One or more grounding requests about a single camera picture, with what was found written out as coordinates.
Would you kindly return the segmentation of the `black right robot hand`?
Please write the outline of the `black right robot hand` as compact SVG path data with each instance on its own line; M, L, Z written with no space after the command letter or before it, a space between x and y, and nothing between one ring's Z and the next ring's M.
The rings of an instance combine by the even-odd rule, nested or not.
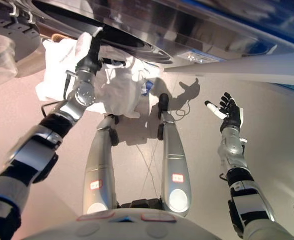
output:
M243 108L236 104L234 98L228 92L225 92L221 97L219 106L209 100L206 100L204 104L215 116L222 120L221 132L226 127L235 127L240 130L244 120Z

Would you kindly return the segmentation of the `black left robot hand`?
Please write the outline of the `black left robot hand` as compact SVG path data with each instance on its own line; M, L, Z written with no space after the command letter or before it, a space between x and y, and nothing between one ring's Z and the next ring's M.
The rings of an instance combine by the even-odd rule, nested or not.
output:
M99 51L102 38L104 36L103 27L98 27L95 32L90 35L91 41L87 54L77 63L76 72L85 71L93 75L101 69L102 61L99 60Z

